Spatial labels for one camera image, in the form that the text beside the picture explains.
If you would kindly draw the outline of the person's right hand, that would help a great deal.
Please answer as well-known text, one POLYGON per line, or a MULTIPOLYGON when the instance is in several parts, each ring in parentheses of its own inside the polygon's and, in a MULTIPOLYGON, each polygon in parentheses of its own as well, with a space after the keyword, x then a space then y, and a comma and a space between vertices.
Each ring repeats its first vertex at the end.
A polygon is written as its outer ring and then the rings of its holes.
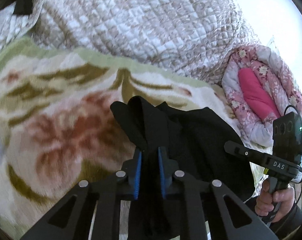
POLYGON ((256 199, 255 213, 261 217, 266 217, 274 209, 275 203, 280 203, 280 208, 276 213, 273 223, 280 221, 292 209, 295 203, 295 190, 288 186, 286 189, 269 193, 270 183, 265 180, 262 183, 260 195, 256 199))

